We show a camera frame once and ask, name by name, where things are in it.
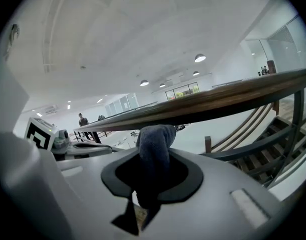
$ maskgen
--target white rectangular strip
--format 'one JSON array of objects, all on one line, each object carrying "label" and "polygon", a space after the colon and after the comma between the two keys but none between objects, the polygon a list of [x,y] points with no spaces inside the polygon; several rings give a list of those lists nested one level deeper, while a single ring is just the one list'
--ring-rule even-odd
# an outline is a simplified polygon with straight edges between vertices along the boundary
[{"label": "white rectangular strip", "polygon": [[231,193],[234,201],[244,214],[248,222],[254,229],[263,225],[269,220],[269,217],[253,202],[253,200],[245,193],[244,190],[239,189]]}]

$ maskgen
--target wooden floor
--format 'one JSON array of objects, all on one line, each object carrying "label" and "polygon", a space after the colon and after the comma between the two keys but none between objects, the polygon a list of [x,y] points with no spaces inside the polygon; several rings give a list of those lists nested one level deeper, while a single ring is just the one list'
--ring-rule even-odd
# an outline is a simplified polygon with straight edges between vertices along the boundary
[{"label": "wooden floor", "polygon": [[[279,116],[292,122],[293,118],[293,109],[294,109],[294,103],[292,100],[284,100],[281,99],[279,101]],[[306,103],[304,104],[304,113],[303,118],[306,116]],[[302,129],[306,131],[306,123],[302,126]]]}]

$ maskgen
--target linear ceiling light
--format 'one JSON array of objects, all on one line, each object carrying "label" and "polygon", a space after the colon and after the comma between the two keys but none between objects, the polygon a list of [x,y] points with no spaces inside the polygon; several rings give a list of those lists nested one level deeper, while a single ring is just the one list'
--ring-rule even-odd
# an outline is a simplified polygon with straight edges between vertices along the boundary
[{"label": "linear ceiling light", "polygon": [[202,62],[206,59],[206,56],[204,54],[198,54],[195,56],[195,62]]},{"label": "linear ceiling light", "polygon": [[140,86],[146,86],[149,82],[147,80],[142,80]]}]

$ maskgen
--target gray cloth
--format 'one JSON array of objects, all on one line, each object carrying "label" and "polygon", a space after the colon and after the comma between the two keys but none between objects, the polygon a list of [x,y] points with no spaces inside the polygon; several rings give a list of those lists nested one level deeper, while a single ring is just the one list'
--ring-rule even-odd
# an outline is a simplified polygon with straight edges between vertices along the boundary
[{"label": "gray cloth", "polygon": [[141,129],[136,146],[139,148],[141,186],[137,198],[142,207],[151,203],[159,189],[168,183],[169,153],[168,148],[176,137],[172,125],[154,125]]}]

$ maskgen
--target person in dark clothing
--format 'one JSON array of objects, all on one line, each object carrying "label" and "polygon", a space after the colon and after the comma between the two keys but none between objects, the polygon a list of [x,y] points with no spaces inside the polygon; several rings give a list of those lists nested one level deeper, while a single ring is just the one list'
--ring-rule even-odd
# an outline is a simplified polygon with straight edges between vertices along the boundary
[{"label": "person in dark clothing", "polygon": [[[82,113],[79,113],[78,116],[79,116],[79,121],[78,121],[79,126],[82,127],[82,126],[86,126],[86,125],[89,124],[87,118],[83,117]],[[84,134],[85,134],[86,138],[89,139],[88,134],[91,135],[91,133],[90,132],[84,132]]]}]

